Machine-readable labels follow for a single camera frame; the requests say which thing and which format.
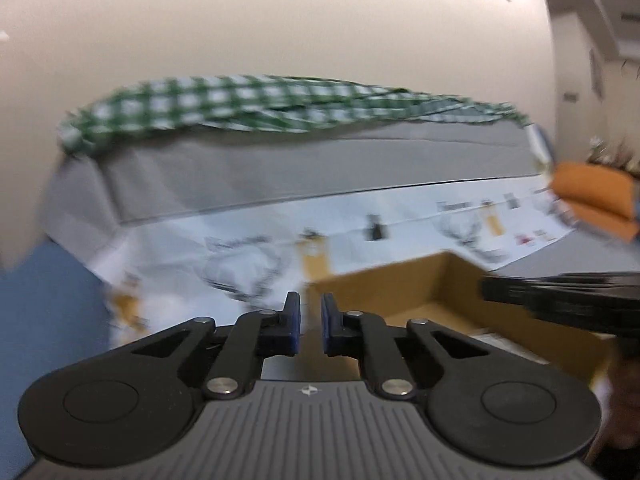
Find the framed picture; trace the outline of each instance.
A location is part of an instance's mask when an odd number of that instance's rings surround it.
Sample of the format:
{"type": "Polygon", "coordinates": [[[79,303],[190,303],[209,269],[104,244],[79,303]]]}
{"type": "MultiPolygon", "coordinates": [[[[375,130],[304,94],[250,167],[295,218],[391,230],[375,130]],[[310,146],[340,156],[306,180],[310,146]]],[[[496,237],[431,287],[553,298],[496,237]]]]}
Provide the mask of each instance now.
{"type": "Polygon", "coordinates": [[[589,51],[589,62],[591,64],[591,88],[593,89],[594,94],[598,96],[598,99],[602,101],[604,99],[602,65],[600,64],[600,60],[593,49],[589,51]]]}

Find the wall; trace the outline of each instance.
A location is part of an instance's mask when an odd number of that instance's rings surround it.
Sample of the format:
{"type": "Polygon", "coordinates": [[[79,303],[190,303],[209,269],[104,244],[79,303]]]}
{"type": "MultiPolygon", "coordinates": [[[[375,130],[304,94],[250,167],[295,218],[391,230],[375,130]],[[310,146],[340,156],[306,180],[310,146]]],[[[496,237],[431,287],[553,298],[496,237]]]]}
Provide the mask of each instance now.
{"type": "Polygon", "coordinates": [[[545,0],[0,0],[0,251],[15,262],[65,110],[168,75],[344,78],[512,101],[552,134],[545,0]]]}
{"type": "Polygon", "coordinates": [[[609,139],[617,144],[623,138],[640,155],[640,65],[622,60],[607,63],[605,90],[607,91],[607,119],[609,139]]]}
{"type": "Polygon", "coordinates": [[[596,44],[575,12],[552,16],[556,53],[556,88],[558,89],[558,131],[556,152],[561,160],[584,161],[589,154],[589,140],[607,138],[605,98],[601,102],[591,87],[590,51],[604,62],[596,44]],[[576,103],[563,99],[564,94],[578,94],[576,103]]]}

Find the air vent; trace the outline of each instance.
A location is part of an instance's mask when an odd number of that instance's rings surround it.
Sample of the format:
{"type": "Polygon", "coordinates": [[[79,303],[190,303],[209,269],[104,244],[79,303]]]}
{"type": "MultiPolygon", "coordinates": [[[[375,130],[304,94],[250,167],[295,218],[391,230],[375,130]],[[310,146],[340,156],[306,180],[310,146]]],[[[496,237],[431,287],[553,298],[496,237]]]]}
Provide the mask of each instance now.
{"type": "Polygon", "coordinates": [[[623,22],[640,23],[640,14],[635,12],[623,12],[621,17],[623,22]]]}

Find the open brown box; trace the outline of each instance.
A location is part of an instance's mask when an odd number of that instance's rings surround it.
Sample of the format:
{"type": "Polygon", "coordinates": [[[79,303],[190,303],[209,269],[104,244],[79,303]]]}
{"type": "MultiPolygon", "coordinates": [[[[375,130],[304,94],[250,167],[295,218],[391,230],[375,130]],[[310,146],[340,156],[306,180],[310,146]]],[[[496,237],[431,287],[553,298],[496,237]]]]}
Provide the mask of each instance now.
{"type": "Polygon", "coordinates": [[[404,326],[427,318],[469,334],[487,328],[591,384],[606,369],[610,345],[577,328],[533,319],[523,307],[483,301],[478,281],[484,270],[453,253],[432,254],[310,283],[306,300],[319,318],[320,296],[332,292],[341,311],[362,310],[404,326]]]}

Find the green checkered cloth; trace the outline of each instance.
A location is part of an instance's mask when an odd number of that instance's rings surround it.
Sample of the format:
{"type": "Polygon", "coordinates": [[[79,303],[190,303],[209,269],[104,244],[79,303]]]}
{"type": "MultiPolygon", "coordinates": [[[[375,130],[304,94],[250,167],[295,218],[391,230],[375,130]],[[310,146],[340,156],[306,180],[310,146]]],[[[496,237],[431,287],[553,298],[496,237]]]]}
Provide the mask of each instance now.
{"type": "Polygon", "coordinates": [[[529,124],[511,104],[339,80],[235,75],[166,78],[122,88],[70,114],[58,131],[67,153],[96,155],[121,140],[192,124],[304,134],[372,120],[529,124]]]}

